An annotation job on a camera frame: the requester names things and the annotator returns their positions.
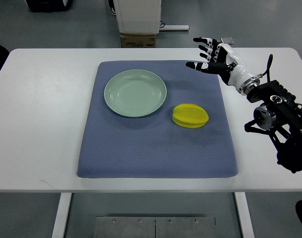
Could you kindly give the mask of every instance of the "concrete floor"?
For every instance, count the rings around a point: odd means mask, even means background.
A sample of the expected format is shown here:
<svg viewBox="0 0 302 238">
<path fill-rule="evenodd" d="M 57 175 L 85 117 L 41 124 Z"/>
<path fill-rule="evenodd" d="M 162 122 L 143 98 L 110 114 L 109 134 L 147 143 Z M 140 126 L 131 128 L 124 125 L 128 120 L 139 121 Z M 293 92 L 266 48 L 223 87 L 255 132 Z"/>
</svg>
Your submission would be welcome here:
<svg viewBox="0 0 302 238">
<path fill-rule="evenodd" d="M 158 48 L 195 48 L 192 39 L 199 36 L 232 37 L 234 47 L 290 47 L 302 59 L 302 0 L 163 0 L 161 20 L 167 25 L 189 25 L 190 30 L 160 32 Z M 32 12 L 24 0 L 0 0 L 0 45 L 9 51 L 121 47 L 117 20 L 106 0 L 73 0 L 68 11 L 51 13 Z M 288 65 L 286 59 L 282 67 Z M 27 199 L 29 203 L 20 202 Z M 247 193 L 255 237 L 302 238 L 294 209 L 301 199 L 302 192 Z M 0 237 L 50 237 L 55 215 L 47 214 L 47 225 L 40 226 L 47 210 L 44 204 L 55 210 L 57 203 L 55 194 L 0 194 L 0 216 L 4 216 Z M 38 211 L 39 218 L 25 212 L 27 208 Z M 10 225 L 13 233 L 7 229 Z M 39 229 L 25 229 L 32 226 Z"/>
</svg>

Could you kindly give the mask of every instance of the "robotic hand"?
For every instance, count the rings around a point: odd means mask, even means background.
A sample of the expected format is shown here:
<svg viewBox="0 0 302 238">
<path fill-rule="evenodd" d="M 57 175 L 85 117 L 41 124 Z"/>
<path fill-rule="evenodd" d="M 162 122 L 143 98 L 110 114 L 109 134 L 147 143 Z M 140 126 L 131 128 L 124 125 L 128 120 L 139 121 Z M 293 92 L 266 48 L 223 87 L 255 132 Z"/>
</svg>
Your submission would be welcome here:
<svg viewBox="0 0 302 238">
<path fill-rule="evenodd" d="M 228 45 L 211 38 L 194 38 L 207 46 L 200 56 L 208 62 L 187 62 L 186 66 L 204 73 L 219 74 L 227 85 L 234 86 L 251 102 L 263 101 L 254 110 L 254 120 L 245 124 L 246 132 L 268 135 L 277 150 L 278 164 L 292 173 L 302 171 L 302 104 L 276 80 L 270 81 L 270 55 L 266 72 L 255 75 L 246 68 L 239 55 Z M 259 78 L 267 74 L 267 82 L 260 85 Z M 276 133 L 285 139 L 281 142 Z"/>
<path fill-rule="evenodd" d="M 187 62 L 187 67 L 204 73 L 219 74 L 225 84 L 234 86 L 242 95 L 247 95 L 259 85 L 259 78 L 246 68 L 245 62 L 228 44 L 203 37 L 194 38 L 194 41 L 206 45 L 199 45 L 199 48 L 203 51 L 200 56 L 208 62 Z"/>
</svg>

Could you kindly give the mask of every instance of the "metal bracket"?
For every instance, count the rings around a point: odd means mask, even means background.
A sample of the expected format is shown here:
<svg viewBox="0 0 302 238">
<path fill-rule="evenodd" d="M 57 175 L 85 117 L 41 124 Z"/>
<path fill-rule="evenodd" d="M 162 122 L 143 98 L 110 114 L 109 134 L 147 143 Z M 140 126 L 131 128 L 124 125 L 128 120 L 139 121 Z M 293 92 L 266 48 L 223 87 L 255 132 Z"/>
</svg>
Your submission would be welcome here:
<svg viewBox="0 0 302 238">
<path fill-rule="evenodd" d="M 220 38 L 220 40 L 222 43 L 228 44 L 230 46 L 235 44 L 234 40 L 231 37 L 223 37 Z"/>
</svg>

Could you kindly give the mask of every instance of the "cardboard box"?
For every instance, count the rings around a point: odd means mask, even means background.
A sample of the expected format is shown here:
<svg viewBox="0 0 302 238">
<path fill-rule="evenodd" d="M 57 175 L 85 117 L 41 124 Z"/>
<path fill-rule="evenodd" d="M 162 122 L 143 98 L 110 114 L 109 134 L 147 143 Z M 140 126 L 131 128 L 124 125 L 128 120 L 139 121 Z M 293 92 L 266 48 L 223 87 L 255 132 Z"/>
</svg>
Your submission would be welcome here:
<svg viewBox="0 0 302 238">
<path fill-rule="evenodd" d="M 156 35 L 121 34 L 122 48 L 155 48 Z"/>
</svg>

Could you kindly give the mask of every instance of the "green plate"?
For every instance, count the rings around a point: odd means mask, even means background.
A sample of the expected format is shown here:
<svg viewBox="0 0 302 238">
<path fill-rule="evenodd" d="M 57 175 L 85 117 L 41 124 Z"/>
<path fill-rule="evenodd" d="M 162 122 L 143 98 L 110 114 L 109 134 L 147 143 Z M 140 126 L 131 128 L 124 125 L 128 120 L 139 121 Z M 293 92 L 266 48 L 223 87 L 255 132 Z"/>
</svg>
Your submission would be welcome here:
<svg viewBox="0 0 302 238">
<path fill-rule="evenodd" d="M 105 87 L 104 98 L 114 112 L 138 118 L 161 107 L 166 98 L 166 86 L 156 74 L 133 69 L 111 78 Z"/>
</svg>

